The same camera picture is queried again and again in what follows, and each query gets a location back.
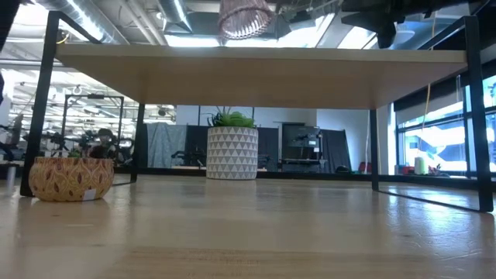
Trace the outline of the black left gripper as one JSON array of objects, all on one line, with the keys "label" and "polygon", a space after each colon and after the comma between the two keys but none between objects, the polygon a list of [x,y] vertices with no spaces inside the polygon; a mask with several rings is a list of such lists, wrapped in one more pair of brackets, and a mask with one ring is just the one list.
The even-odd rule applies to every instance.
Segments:
[{"label": "black left gripper", "polygon": [[0,0],[0,50],[5,45],[18,10],[19,0]]}]

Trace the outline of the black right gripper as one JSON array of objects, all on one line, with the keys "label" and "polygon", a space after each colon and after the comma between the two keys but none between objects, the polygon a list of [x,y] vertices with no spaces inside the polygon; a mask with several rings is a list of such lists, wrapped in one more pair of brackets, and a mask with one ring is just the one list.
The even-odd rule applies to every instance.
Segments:
[{"label": "black right gripper", "polygon": [[430,17],[443,8],[468,4],[470,14],[481,7],[481,0],[342,0],[343,24],[366,29],[377,34],[380,49],[390,47],[396,37],[396,23],[403,23],[409,15],[423,14]]}]

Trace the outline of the pink glass candlestick holder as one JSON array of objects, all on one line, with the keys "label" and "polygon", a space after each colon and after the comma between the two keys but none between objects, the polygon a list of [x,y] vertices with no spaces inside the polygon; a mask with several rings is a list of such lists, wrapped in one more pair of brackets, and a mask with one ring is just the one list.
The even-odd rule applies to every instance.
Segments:
[{"label": "pink glass candlestick holder", "polygon": [[226,40],[245,40],[259,36],[274,19],[265,0],[221,0],[219,36]]}]

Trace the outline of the white candle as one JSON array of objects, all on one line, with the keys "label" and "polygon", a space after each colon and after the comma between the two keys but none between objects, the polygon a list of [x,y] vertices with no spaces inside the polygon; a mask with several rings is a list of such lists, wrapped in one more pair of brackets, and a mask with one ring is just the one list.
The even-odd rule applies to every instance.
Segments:
[{"label": "white candle", "polygon": [[114,181],[110,159],[37,157],[29,188],[45,202],[84,202],[103,198]]}]

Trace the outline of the black curtain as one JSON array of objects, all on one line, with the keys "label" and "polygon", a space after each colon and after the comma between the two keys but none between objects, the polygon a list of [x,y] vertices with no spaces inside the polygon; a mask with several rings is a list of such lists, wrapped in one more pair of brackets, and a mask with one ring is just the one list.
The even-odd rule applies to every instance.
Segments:
[{"label": "black curtain", "polygon": [[339,167],[352,170],[345,130],[322,129],[324,172],[334,174]]}]

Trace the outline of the black workstation with monitor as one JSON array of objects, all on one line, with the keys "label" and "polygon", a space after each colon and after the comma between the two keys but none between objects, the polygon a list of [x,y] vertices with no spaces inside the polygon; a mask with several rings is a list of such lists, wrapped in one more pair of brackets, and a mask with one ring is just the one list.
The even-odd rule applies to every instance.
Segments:
[{"label": "black workstation with monitor", "polygon": [[319,127],[284,124],[281,143],[282,172],[318,173],[321,170],[322,134]]}]

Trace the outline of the person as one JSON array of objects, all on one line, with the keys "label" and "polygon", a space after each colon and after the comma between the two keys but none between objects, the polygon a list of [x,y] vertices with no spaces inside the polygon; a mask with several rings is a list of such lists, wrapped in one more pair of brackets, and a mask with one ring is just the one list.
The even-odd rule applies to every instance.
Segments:
[{"label": "person", "polygon": [[93,146],[90,150],[89,157],[96,159],[114,159],[115,158],[115,137],[110,129],[100,129],[98,131],[100,143]]}]

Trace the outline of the succulent in white patterned pot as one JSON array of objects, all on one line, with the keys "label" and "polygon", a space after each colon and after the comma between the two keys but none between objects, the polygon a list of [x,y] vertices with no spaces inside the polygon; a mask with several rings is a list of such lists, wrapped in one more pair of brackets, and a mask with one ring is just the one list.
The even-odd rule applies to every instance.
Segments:
[{"label": "succulent in white patterned pot", "polygon": [[231,108],[207,119],[206,177],[248,181],[257,177],[259,133],[254,120]]}]

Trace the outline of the grey hanging cloth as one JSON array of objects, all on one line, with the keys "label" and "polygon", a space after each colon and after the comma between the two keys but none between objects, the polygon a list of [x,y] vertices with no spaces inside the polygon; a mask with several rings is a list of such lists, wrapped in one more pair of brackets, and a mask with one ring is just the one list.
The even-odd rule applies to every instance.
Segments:
[{"label": "grey hanging cloth", "polygon": [[181,162],[172,155],[184,151],[187,126],[169,125],[163,122],[148,123],[148,158],[147,166],[151,168],[172,168]]}]

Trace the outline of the black frame rig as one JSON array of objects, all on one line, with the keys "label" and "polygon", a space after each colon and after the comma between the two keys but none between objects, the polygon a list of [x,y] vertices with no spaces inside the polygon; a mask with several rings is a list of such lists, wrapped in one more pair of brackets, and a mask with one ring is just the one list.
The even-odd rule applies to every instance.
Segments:
[{"label": "black frame rig", "polygon": [[[116,114],[112,114],[110,111],[107,110],[107,107],[110,107],[110,105],[101,105],[101,104],[90,104],[88,105],[87,103],[83,102],[82,99],[86,98],[89,100],[94,100],[95,102],[97,100],[105,100],[105,99],[111,99],[115,100],[114,105],[116,108],[119,109],[119,115],[116,116]],[[105,121],[108,124],[111,124],[111,120],[116,120],[118,119],[118,129],[117,133],[114,136],[109,137],[109,143],[115,147],[115,151],[118,152],[120,151],[120,142],[121,142],[121,132],[122,132],[122,119],[123,119],[123,113],[124,113],[124,98],[122,96],[107,96],[107,95],[102,95],[102,94],[87,94],[87,95],[65,95],[65,101],[64,101],[64,112],[62,116],[62,124],[61,124],[61,132],[59,134],[59,151],[60,153],[62,150],[68,150],[66,148],[66,142],[68,140],[73,141],[75,143],[80,143],[83,145],[83,147],[88,147],[88,144],[90,142],[93,142],[94,139],[99,139],[99,135],[96,133],[89,133],[89,131],[84,130],[84,132],[80,136],[71,136],[71,137],[66,137],[66,122],[67,122],[67,111],[68,109],[72,108],[75,106],[76,108],[83,109],[85,115],[87,118],[82,117],[82,116],[77,116],[73,115],[73,118],[79,118],[81,120],[81,123],[84,124],[92,124],[95,123],[95,120],[91,118],[93,114],[96,115],[96,112],[93,112],[91,109],[98,109],[98,112],[103,113],[106,116],[110,117],[109,121]]]}]

